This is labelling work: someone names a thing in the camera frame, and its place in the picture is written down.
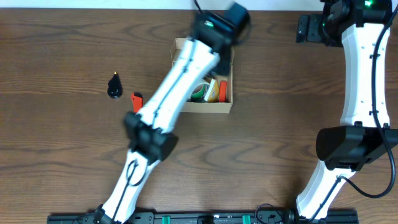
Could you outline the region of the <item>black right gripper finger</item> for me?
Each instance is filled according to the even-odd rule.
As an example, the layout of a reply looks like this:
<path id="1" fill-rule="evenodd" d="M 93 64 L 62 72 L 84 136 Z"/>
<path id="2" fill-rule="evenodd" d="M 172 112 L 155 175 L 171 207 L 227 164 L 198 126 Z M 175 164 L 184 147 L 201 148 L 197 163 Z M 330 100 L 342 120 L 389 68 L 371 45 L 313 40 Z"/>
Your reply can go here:
<path id="1" fill-rule="evenodd" d="M 309 15 L 301 15 L 299 17 L 296 32 L 296 43 L 302 43 L 307 41 L 309 20 Z"/>
<path id="2" fill-rule="evenodd" d="M 307 41 L 308 42 L 323 42 L 321 33 L 321 25 L 323 16 L 321 14 L 311 14 L 308 17 L 307 27 Z"/>

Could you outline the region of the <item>orange stapler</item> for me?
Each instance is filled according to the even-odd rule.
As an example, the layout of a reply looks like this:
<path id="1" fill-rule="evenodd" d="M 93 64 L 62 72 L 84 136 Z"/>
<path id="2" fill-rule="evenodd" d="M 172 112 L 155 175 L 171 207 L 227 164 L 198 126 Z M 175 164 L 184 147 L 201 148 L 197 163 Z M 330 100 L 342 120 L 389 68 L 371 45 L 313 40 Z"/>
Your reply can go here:
<path id="1" fill-rule="evenodd" d="M 219 96 L 218 96 L 218 102 L 219 103 L 226 103 L 227 90 L 228 90 L 228 82 L 227 81 L 221 81 L 220 82 L 220 89 L 219 89 Z"/>

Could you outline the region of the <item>beige masking tape roll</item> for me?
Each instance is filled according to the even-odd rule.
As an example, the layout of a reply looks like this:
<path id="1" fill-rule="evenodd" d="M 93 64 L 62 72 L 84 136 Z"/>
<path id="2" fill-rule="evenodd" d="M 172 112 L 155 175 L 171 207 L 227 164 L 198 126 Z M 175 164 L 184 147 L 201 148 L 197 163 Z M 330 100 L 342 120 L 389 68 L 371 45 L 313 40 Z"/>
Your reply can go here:
<path id="1" fill-rule="evenodd" d="M 200 103 L 209 102 L 210 93 L 211 93 L 211 83 L 203 81 L 198 85 L 198 87 L 199 87 L 199 92 L 197 93 L 198 95 L 197 102 Z"/>

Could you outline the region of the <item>yellow notepad with barcode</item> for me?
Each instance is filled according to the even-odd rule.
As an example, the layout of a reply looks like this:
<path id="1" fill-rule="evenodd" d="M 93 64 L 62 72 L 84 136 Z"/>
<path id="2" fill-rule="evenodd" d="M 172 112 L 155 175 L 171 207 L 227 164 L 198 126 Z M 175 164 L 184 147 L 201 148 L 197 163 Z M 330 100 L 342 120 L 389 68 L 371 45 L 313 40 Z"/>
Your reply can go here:
<path id="1" fill-rule="evenodd" d="M 207 103 L 218 102 L 219 93 L 220 93 L 220 88 L 218 82 L 215 79 L 212 79 L 206 91 L 204 101 Z"/>

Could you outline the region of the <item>green tape roll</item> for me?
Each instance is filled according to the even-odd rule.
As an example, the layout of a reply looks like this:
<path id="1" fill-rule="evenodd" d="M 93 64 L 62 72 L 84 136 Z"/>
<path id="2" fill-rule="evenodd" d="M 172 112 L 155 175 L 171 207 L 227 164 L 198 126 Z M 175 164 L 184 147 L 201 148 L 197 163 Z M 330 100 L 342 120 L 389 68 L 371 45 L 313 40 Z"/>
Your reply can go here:
<path id="1" fill-rule="evenodd" d="M 199 84 L 192 92 L 190 96 L 190 101 L 194 103 L 201 103 L 204 100 L 209 85 L 209 83 Z"/>

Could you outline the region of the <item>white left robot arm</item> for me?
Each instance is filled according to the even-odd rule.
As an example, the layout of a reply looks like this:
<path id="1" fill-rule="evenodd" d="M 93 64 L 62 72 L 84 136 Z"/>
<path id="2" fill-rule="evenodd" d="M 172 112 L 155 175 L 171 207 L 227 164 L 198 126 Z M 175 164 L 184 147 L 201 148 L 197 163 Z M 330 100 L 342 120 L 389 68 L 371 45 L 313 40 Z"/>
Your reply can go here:
<path id="1" fill-rule="evenodd" d="M 236 2 L 222 16 L 210 11 L 195 16 L 192 33 L 160 87 L 138 112 L 124 118 L 131 140 L 126 162 L 111 196 L 96 209 L 94 223 L 129 220 L 150 173 L 177 145 L 172 131 L 184 104 L 224 51 L 239 43 L 249 22 L 248 10 Z"/>

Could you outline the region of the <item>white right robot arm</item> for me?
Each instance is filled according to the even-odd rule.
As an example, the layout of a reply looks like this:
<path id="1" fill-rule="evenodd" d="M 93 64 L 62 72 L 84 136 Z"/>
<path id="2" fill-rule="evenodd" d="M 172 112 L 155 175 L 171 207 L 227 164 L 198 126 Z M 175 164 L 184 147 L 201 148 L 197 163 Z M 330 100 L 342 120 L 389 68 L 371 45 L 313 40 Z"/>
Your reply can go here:
<path id="1" fill-rule="evenodd" d="M 397 6 L 391 0 L 325 1 L 321 14 L 298 20 L 296 41 L 341 47 L 345 52 L 345 103 L 340 125 L 317 134 L 317 166 L 285 223 L 353 223 L 355 212 L 333 212 L 330 205 L 344 184 L 363 166 L 387 154 L 396 181 L 392 153 L 397 130 L 391 128 L 385 98 L 385 57 Z"/>

